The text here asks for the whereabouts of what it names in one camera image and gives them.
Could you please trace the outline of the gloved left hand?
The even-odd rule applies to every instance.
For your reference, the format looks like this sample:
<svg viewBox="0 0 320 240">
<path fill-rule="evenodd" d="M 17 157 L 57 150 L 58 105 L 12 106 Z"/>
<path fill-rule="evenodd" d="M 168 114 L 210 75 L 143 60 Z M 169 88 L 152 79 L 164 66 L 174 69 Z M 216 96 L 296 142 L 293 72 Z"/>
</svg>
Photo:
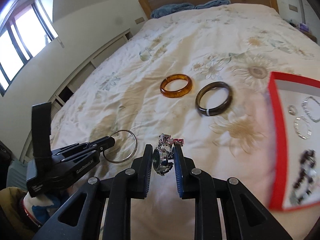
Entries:
<svg viewBox="0 0 320 240">
<path fill-rule="evenodd" d="M 67 193 L 57 195 L 40 194 L 31 197 L 27 192 L 22 199 L 22 208 L 28 218 L 37 226 L 41 227 L 69 198 Z"/>
</svg>

